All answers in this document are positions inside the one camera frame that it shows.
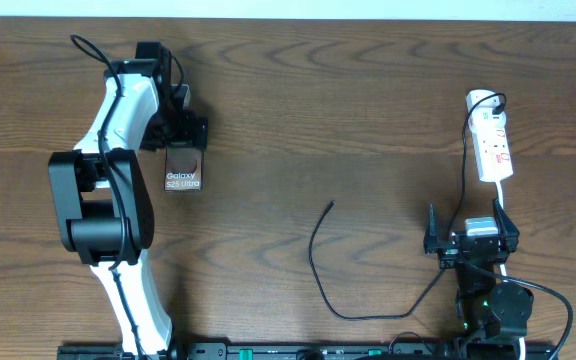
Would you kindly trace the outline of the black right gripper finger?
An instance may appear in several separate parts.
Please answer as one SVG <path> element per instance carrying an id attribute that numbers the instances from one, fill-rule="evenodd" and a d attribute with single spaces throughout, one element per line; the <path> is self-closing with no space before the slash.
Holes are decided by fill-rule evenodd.
<path id="1" fill-rule="evenodd" d="M 437 217 L 435 214 L 434 205 L 429 205 L 429 222 L 426 228 L 425 233 L 425 242 L 426 243 L 437 243 L 438 242 L 438 235 L 437 235 Z"/>
<path id="2" fill-rule="evenodd" d="M 506 250 L 516 250 L 519 244 L 519 230 L 510 220 L 501 206 L 499 198 L 493 201 L 494 220 L 499 231 L 499 238 Z"/>

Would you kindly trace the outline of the Galaxy S25 Ultra smartphone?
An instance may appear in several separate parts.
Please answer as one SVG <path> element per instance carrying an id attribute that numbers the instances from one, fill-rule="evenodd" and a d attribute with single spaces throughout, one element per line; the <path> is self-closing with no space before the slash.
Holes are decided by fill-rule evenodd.
<path id="1" fill-rule="evenodd" d="M 166 150 L 164 190 L 196 192 L 203 189 L 202 150 L 193 147 L 168 147 Z"/>

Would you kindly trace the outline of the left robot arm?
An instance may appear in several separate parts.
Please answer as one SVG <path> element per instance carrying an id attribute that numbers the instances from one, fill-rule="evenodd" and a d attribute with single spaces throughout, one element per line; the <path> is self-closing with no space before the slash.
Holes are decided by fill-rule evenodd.
<path id="1" fill-rule="evenodd" d="M 203 153 L 208 120 L 190 108 L 182 65 L 157 41 L 110 60 L 85 37 L 73 45 L 105 67 L 105 95 L 88 132 L 55 152 L 48 173 L 60 240 L 101 282 L 121 331 L 115 345 L 70 344 L 60 359 L 184 359 L 186 346 L 159 297 L 149 259 L 155 214 L 138 161 L 142 150 Z"/>

